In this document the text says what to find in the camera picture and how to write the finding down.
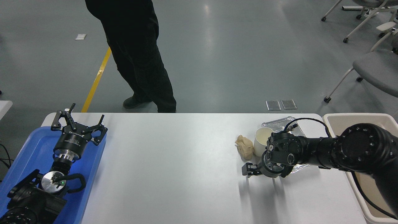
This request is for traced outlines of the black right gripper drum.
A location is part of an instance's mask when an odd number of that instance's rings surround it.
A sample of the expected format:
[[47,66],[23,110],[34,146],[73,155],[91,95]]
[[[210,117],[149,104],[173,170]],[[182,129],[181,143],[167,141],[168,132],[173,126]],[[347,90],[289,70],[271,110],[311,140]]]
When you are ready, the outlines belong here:
[[261,160],[257,165],[258,171],[271,178],[276,178],[276,177],[287,177],[293,170],[294,166],[288,166],[282,164],[281,166],[277,165],[276,163],[273,163],[269,160],[266,159],[267,154],[269,154],[269,151],[265,151],[263,155],[261,156]]

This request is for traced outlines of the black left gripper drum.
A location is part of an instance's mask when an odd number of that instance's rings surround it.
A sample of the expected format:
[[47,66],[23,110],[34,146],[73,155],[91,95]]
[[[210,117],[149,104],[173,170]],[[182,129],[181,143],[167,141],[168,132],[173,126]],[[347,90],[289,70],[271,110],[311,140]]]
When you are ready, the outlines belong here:
[[67,150],[73,152],[75,156],[82,156],[87,143],[91,140],[92,130],[80,123],[76,123],[76,129],[71,125],[64,126],[60,139],[56,143],[53,151],[59,155]]

